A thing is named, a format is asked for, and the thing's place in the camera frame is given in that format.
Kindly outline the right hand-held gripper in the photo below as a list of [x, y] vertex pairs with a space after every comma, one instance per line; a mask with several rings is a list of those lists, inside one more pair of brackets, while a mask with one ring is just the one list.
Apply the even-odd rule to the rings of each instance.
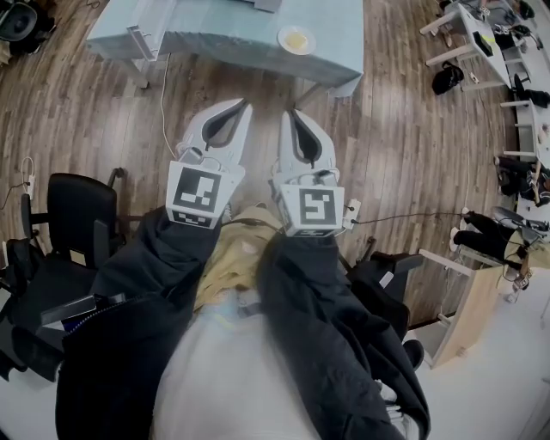
[[270, 179], [272, 197], [287, 236], [313, 238], [353, 229], [360, 201], [339, 185], [333, 140], [307, 114], [283, 112], [278, 140], [280, 171]]

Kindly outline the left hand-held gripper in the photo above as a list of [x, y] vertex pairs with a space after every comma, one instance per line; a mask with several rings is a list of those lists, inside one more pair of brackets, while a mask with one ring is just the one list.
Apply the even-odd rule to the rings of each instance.
[[207, 107], [191, 119], [179, 144], [190, 147], [169, 165], [170, 221], [201, 229], [216, 227], [245, 176], [239, 163], [253, 112], [248, 101], [237, 98]]

